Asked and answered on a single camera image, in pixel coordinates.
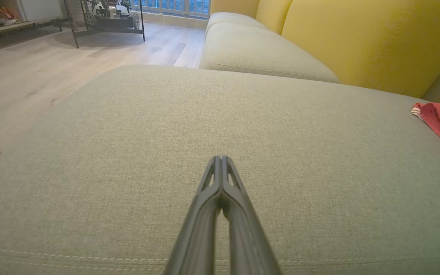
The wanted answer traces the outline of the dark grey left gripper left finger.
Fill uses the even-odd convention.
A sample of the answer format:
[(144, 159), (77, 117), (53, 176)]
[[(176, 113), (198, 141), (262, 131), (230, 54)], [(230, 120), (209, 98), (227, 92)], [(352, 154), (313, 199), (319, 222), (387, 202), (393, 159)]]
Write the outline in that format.
[(218, 155), (209, 160), (164, 274), (215, 273), (215, 225), (219, 211), (221, 165), (222, 159)]

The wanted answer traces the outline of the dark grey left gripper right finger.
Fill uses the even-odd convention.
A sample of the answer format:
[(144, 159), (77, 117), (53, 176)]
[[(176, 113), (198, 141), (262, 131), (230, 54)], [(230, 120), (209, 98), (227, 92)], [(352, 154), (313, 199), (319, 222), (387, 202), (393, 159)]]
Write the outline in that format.
[(281, 275), (233, 160), (224, 155), (221, 164), (221, 201), (229, 222), (231, 275)]

